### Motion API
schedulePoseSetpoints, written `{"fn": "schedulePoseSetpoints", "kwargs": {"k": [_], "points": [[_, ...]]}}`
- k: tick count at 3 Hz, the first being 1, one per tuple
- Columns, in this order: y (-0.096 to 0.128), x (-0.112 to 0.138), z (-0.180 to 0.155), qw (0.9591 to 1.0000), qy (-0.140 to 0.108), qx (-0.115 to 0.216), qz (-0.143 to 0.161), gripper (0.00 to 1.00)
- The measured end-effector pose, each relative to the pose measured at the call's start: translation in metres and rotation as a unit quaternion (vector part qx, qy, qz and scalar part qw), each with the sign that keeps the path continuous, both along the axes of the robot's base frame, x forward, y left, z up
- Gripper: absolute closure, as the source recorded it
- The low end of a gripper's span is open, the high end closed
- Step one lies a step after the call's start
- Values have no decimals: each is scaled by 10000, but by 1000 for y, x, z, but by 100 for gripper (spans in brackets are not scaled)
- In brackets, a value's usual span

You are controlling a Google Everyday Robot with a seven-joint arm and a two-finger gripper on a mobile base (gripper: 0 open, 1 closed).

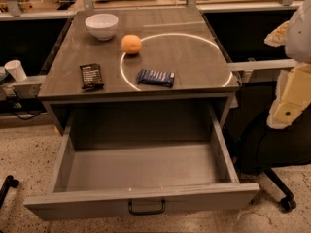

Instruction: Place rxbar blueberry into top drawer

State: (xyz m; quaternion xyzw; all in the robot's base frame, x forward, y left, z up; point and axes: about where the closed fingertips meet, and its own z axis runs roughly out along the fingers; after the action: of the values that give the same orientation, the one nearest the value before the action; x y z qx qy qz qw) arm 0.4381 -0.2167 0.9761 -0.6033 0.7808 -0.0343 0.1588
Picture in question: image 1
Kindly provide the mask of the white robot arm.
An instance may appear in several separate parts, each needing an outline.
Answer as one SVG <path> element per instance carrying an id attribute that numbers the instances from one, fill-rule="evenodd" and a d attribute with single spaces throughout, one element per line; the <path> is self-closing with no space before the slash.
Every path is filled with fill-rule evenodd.
<path id="1" fill-rule="evenodd" d="M 280 73 L 266 121 L 270 128 L 284 129 L 311 104 L 311 0 L 305 0 L 264 42 L 271 47 L 284 46 L 286 56 L 297 62 L 291 71 Z"/>

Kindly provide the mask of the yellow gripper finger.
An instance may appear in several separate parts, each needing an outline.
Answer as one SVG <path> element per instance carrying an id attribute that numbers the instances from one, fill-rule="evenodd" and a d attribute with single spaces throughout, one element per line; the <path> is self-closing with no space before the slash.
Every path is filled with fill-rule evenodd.
<path id="1" fill-rule="evenodd" d="M 298 64 L 291 71 L 282 70 L 275 94 L 266 123 L 270 128 L 284 129 L 311 104 L 311 64 Z"/>
<path id="2" fill-rule="evenodd" d="M 289 22 L 285 21 L 276 29 L 274 29 L 271 33 L 269 33 L 264 42 L 271 47 L 280 47 L 286 44 L 287 41 L 287 30 L 288 30 Z"/>

